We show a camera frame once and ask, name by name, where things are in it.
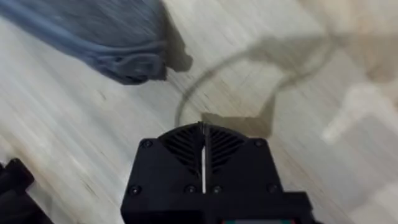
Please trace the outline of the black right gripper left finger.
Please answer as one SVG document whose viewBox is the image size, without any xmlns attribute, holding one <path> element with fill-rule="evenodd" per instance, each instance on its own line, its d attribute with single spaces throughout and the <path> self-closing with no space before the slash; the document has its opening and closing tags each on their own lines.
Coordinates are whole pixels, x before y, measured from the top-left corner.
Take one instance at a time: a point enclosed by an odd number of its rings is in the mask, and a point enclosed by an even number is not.
<svg viewBox="0 0 398 224">
<path fill-rule="evenodd" d="M 126 193 L 202 193 L 201 156 L 204 142 L 201 123 L 177 127 L 156 138 L 142 139 Z"/>
</svg>

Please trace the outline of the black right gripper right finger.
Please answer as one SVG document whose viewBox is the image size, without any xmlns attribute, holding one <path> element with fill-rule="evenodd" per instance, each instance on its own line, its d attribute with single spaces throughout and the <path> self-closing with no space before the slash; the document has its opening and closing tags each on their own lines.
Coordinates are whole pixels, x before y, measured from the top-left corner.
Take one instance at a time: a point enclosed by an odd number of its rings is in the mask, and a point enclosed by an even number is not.
<svg viewBox="0 0 398 224">
<path fill-rule="evenodd" d="M 204 125 L 206 191 L 279 194 L 282 184 L 267 140 Z"/>
</svg>

